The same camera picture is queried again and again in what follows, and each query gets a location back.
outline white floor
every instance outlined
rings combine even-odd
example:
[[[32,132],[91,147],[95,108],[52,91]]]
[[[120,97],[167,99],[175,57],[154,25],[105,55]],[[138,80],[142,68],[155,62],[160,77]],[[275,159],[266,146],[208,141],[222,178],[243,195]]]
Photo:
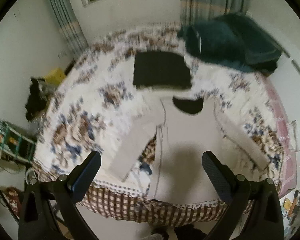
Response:
[[[116,221],[114,218],[105,218],[99,214],[94,214],[82,206],[77,205],[77,207],[87,224],[100,240],[140,240],[148,236],[152,230],[152,227],[148,223],[138,224],[133,221]],[[246,217],[247,215],[241,219],[232,238],[239,235]],[[199,222],[195,223],[194,226],[207,234],[214,227],[215,223],[215,221]],[[167,232],[170,235],[169,240],[177,240],[172,228],[168,228]]]

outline black cable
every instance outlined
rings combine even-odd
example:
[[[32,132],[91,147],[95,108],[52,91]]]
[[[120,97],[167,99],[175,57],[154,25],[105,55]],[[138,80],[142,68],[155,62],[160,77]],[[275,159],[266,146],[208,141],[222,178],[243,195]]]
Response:
[[[2,200],[4,201],[4,203],[6,204],[8,210],[9,210],[10,214],[13,216],[14,220],[17,222],[17,224],[19,224],[19,219],[18,219],[18,217],[17,217],[16,214],[13,212],[13,210],[12,210],[12,208],[11,208],[9,202],[8,202],[7,199],[5,198],[5,196],[4,196],[4,194],[3,194],[3,192],[2,192],[1,189],[0,189],[0,197],[2,198]]]

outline black folded cloth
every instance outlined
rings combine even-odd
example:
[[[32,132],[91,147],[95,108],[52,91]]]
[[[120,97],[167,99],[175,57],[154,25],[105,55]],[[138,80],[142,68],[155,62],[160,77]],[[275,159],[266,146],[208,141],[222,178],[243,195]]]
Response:
[[[147,51],[136,54],[133,84],[137,88],[162,87],[191,88],[190,69],[184,57],[164,51]]]

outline bed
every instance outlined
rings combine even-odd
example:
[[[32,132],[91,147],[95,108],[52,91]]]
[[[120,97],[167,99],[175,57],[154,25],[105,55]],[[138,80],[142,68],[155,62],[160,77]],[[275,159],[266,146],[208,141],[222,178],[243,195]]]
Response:
[[[226,204],[220,199],[183,205],[147,199],[155,136],[125,182],[107,171],[133,117],[147,111],[144,98],[149,93],[174,93],[137,90],[132,85],[135,54],[161,50],[184,56],[192,87],[183,93],[191,98],[219,100],[222,111],[259,145],[269,160],[262,178],[272,178],[280,196],[293,187],[295,156],[289,151],[287,118],[273,86],[259,73],[242,73],[193,58],[177,38],[178,30],[177,24],[170,23],[113,32],[83,53],[59,86],[40,127],[33,168],[41,181],[69,174],[91,150],[98,150],[102,166],[79,203],[92,212],[116,220],[174,227],[221,217]],[[242,161],[251,165],[248,160]]]

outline long-sleeve shirt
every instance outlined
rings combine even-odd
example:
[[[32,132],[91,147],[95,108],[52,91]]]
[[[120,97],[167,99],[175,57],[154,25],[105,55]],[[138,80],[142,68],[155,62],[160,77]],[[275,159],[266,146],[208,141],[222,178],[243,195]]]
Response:
[[[175,204],[217,199],[218,194],[202,168],[201,159],[202,154],[210,150],[222,164],[234,170],[241,155],[239,151],[227,151],[225,136],[235,142],[260,171],[268,164],[258,146],[219,109],[218,102],[213,99],[205,100],[197,114],[181,111],[172,98],[153,102],[149,114],[134,121],[110,165],[110,172],[124,180],[156,133],[156,155],[148,199]]]

